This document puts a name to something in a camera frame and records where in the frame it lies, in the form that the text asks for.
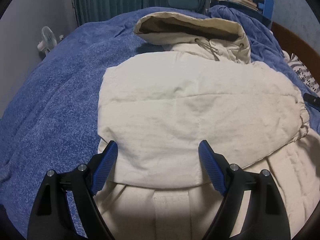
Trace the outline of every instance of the blue fleece blanket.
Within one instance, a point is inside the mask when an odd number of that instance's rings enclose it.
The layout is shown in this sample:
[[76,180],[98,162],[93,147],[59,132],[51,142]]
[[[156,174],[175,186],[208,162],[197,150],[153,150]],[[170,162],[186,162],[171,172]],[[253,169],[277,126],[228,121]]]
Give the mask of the blue fleece blanket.
[[[97,153],[97,106],[106,68],[139,53],[162,50],[132,33],[139,18],[156,11],[206,18],[188,11],[146,8],[84,24],[47,55],[4,112],[0,121],[0,204],[23,236],[46,171],[71,171]],[[250,40],[253,61],[264,61],[290,78],[302,93],[310,92],[285,63],[276,39],[257,20],[224,6],[211,8],[209,14],[239,22]],[[320,113],[307,108],[311,127],[320,132]],[[75,227],[84,234],[70,195],[68,200]]]

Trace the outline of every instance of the striped pillow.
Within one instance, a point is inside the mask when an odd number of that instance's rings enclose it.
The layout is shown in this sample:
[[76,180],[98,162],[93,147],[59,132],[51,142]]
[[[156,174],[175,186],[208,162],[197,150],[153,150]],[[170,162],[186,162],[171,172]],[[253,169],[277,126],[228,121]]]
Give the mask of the striped pillow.
[[288,65],[298,75],[300,80],[308,87],[310,87],[311,91],[315,92],[320,97],[319,84],[312,77],[308,68],[298,59],[296,55],[292,54],[291,60],[288,62]]

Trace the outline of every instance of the wall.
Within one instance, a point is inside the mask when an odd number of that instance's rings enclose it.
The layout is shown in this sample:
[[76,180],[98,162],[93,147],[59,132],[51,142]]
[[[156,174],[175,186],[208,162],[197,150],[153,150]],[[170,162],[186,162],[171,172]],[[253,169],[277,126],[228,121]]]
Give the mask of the wall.
[[297,34],[320,54],[320,23],[305,0],[274,0],[272,21]]
[[56,38],[76,28],[71,0],[13,0],[0,19],[0,117],[26,77],[41,62],[43,26]]

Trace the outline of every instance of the jacket hood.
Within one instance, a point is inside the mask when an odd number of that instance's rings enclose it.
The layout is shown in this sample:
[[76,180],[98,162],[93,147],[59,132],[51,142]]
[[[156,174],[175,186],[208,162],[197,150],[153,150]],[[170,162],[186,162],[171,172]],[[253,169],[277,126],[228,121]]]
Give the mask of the jacket hood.
[[156,12],[139,19],[133,32],[151,44],[171,45],[167,50],[184,50],[209,59],[217,56],[219,59],[224,57],[250,63],[249,40],[237,22],[220,18],[197,19],[177,12]]

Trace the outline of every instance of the metal screw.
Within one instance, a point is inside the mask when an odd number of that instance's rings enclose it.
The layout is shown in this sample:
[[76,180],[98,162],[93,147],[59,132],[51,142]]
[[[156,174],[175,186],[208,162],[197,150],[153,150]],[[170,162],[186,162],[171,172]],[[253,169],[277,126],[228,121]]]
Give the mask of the metal screw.
[[268,170],[262,170],[262,174],[266,177],[268,177],[270,175],[270,171]]
[[87,168],[87,165],[85,165],[85,164],[80,164],[80,165],[78,166],[78,170],[79,170],[79,171],[85,171],[86,168]]
[[48,177],[52,177],[54,175],[54,170],[49,170],[48,172],[47,172],[47,176]]
[[239,170],[239,166],[237,164],[230,164],[230,169],[232,169],[233,171],[237,171]]

